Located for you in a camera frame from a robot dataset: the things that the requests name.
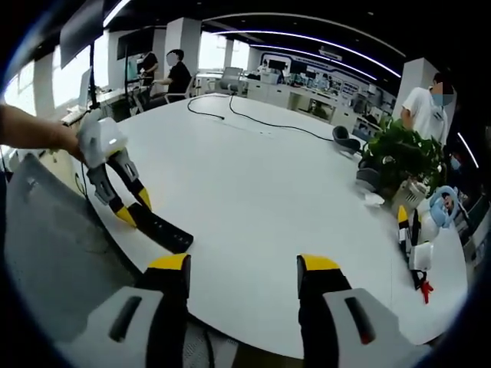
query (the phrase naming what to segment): desk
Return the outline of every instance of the desk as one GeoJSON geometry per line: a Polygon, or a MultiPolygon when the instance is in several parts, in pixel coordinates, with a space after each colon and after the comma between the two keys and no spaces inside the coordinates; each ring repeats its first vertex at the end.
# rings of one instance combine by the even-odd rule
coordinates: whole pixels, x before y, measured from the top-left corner
{"type": "MultiPolygon", "coordinates": [[[[413,343],[448,327],[466,296],[466,267],[456,229],[440,231],[425,305],[397,245],[397,221],[364,206],[354,188],[357,159],[294,130],[264,126],[207,97],[190,113],[171,103],[118,124],[156,214],[194,235],[189,312],[259,349],[303,357],[296,255],[327,256],[353,288],[365,288],[398,317],[413,343]]],[[[332,126],[292,111],[234,97],[237,112],[330,137],[332,126]]],[[[80,172],[80,164],[75,169],[80,172]]],[[[108,170],[114,188],[134,202],[108,170]]],[[[94,197],[95,211],[142,272],[169,252],[130,228],[94,197]]]]}

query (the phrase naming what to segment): face mask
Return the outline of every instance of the face mask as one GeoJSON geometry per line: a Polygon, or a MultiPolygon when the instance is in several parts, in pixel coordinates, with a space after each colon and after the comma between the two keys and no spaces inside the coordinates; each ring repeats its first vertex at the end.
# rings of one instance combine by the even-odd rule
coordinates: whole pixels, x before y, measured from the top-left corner
{"type": "Polygon", "coordinates": [[[179,58],[177,57],[176,54],[172,53],[167,55],[167,63],[170,67],[173,67],[178,62],[179,62],[179,58]]]}
{"type": "Polygon", "coordinates": [[[460,169],[460,162],[459,162],[459,160],[456,159],[453,156],[450,159],[450,165],[452,166],[452,169],[454,169],[455,171],[457,171],[458,169],[460,169]]]}
{"type": "Polygon", "coordinates": [[[433,94],[433,102],[437,106],[443,106],[443,95],[442,94],[433,94]]]}

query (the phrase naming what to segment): black ceiling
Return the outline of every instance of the black ceiling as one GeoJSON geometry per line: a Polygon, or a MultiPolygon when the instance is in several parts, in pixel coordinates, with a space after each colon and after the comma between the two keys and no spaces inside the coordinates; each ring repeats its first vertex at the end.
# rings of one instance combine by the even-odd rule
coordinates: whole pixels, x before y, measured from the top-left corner
{"type": "MultiPolygon", "coordinates": [[[[32,23],[36,12],[37,15],[41,14],[41,10],[45,10],[46,4],[50,3],[48,0],[35,2],[34,5],[29,2],[29,6],[27,6],[27,0],[17,0],[15,3],[21,5],[23,2],[26,3],[25,7],[28,8],[28,11],[20,11],[17,14],[23,15],[27,24],[32,23]]],[[[109,12],[118,2],[119,0],[106,0],[105,11],[109,12]]],[[[51,39],[51,43],[56,43],[60,27],[83,3],[83,0],[66,0],[61,3],[62,9],[58,12],[56,19],[43,30],[43,37],[51,39]]],[[[475,54],[477,50],[473,46],[476,39],[470,37],[466,12],[461,8],[449,6],[431,8],[426,4],[422,7],[402,6],[400,3],[392,3],[385,7],[379,5],[360,6],[355,3],[334,6],[329,2],[315,5],[308,3],[303,7],[301,4],[301,2],[276,0],[267,2],[258,0],[247,2],[131,0],[113,20],[110,30],[137,29],[148,25],[165,26],[169,21],[180,17],[206,20],[224,15],[252,12],[289,13],[291,14],[289,16],[237,15],[216,19],[216,21],[226,27],[241,30],[254,28],[283,31],[332,41],[366,54],[399,74],[402,74],[404,62],[425,57],[435,67],[450,74],[459,92],[462,92],[464,87],[470,87],[470,72],[473,69],[470,60],[472,60],[471,55],[475,54]],[[331,23],[296,15],[323,18],[331,23]],[[391,45],[405,56],[373,38],[378,38],[391,45]]],[[[473,29],[476,25],[486,26],[485,22],[477,21],[479,13],[486,14],[479,9],[472,10],[472,18],[469,19],[472,20],[473,29]]],[[[219,30],[216,26],[209,25],[209,22],[204,22],[203,29],[219,30]]],[[[256,37],[264,41],[265,44],[316,54],[320,46],[317,42],[285,36],[257,34],[256,37]]],[[[343,57],[343,62],[374,75],[378,78],[379,85],[392,92],[395,90],[394,93],[397,92],[398,78],[393,74],[362,57],[345,51],[337,50],[337,52],[343,57]]]]}

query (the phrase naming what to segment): potted plant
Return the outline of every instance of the potted plant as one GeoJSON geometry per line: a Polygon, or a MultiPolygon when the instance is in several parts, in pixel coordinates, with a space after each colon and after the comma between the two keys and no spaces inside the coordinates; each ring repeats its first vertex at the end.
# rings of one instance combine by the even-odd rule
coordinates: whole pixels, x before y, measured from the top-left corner
{"type": "Polygon", "coordinates": [[[402,120],[389,121],[364,145],[358,167],[378,172],[377,191],[385,199],[392,199],[400,184],[409,178],[428,186],[430,196],[447,176],[440,143],[434,138],[424,140],[417,131],[405,129],[402,120]]]}

